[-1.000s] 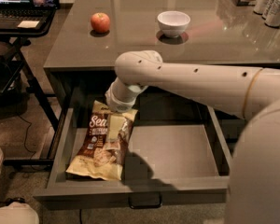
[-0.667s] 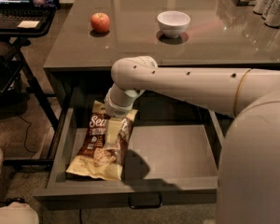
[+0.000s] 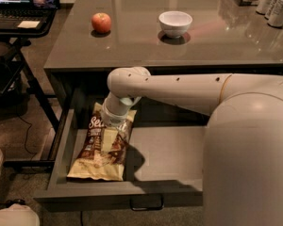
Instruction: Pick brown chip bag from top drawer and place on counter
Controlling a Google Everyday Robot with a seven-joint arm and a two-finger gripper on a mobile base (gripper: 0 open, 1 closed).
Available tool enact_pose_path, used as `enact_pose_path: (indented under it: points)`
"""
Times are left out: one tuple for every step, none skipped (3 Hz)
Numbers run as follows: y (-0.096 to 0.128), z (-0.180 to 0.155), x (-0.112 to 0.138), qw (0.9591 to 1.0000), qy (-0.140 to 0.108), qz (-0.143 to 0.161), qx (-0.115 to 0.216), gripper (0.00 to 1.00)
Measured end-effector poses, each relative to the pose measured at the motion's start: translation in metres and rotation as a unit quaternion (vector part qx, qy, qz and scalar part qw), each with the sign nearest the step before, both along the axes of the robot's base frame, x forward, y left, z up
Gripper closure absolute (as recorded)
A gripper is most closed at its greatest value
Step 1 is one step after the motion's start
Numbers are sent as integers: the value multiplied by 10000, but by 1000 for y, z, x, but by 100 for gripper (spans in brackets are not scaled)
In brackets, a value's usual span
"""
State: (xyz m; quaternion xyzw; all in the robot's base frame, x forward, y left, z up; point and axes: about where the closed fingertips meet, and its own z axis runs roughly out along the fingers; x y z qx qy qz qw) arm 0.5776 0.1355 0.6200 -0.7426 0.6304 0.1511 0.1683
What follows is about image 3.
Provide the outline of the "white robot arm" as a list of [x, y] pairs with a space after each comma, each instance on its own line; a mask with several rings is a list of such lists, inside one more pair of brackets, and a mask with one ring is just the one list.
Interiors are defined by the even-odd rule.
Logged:
[[205, 226], [283, 226], [283, 76], [152, 75], [118, 68], [104, 121], [118, 125], [147, 97], [209, 117], [203, 152]]

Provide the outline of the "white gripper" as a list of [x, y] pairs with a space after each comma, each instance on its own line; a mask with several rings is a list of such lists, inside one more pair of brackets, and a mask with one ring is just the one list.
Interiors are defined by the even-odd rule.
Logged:
[[[112, 92], [104, 100], [101, 109], [101, 118], [106, 126], [117, 127], [122, 124], [129, 110], [141, 99], [141, 97], [119, 98]], [[115, 128], [105, 128], [102, 133], [102, 146], [103, 152], [109, 152], [111, 146], [117, 137], [117, 130]]]

